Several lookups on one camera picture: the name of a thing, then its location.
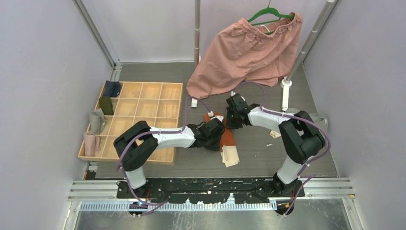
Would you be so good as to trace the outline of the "orange white underwear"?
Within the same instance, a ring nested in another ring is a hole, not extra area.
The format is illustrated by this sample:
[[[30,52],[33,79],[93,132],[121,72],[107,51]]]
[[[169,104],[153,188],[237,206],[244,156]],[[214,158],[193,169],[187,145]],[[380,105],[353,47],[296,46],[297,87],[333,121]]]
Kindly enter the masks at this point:
[[[214,117],[223,118],[223,124],[226,125],[226,117],[220,113],[209,112],[208,114],[203,116],[203,119],[205,122],[208,122]],[[226,167],[237,165],[240,162],[235,139],[231,130],[227,127],[222,134],[219,147],[222,157],[222,163],[224,163]]]

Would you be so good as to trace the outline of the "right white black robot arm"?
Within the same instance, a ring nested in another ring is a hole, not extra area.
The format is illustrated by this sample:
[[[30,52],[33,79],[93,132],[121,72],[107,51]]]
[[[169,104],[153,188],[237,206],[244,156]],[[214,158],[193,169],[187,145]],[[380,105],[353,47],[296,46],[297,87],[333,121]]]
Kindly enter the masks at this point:
[[[230,96],[226,102],[227,128],[256,126],[276,131],[281,135],[287,157],[273,176],[271,186],[277,195],[288,195],[298,180],[302,167],[326,145],[319,128],[305,111],[286,114],[255,103],[249,105],[238,93]]]

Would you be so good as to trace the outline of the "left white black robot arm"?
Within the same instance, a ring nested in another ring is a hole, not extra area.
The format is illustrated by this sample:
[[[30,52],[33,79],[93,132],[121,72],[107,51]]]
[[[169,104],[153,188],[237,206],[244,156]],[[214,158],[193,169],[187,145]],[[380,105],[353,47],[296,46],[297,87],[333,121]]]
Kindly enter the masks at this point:
[[[124,171],[129,192],[136,198],[147,193],[143,165],[156,150],[166,148],[205,148],[220,150],[220,140],[225,131],[224,117],[215,115],[201,124],[188,124],[179,128],[157,128],[139,121],[117,137],[113,146],[119,157],[117,169]]]

